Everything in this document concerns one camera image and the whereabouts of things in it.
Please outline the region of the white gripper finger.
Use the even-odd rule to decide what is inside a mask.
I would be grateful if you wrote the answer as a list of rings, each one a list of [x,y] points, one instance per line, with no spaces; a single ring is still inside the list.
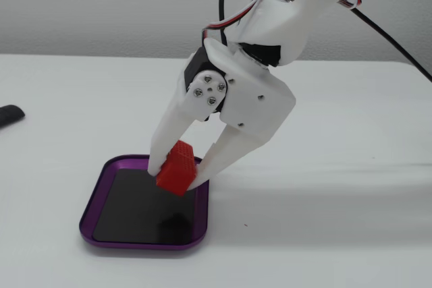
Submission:
[[[249,132],[246,126],[227,124],[198,165],[188,190],[197,188],[263,144],[263,132]]]
[[[169,151],[194,121],[203,122],[225,98],[227,85],[217,71],[198,73],[190,85],[184,74],[178,78],[176,90],[151,139],[148,172],[156,176]]]

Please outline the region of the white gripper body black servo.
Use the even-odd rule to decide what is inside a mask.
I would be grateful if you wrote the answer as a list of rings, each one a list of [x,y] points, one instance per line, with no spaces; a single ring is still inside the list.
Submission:
[[[225,124],[220,144],[267,143],[296,104],[267,66],[209,38],[189,57],[183,78],[183,110],[196,121],[218,113]]]

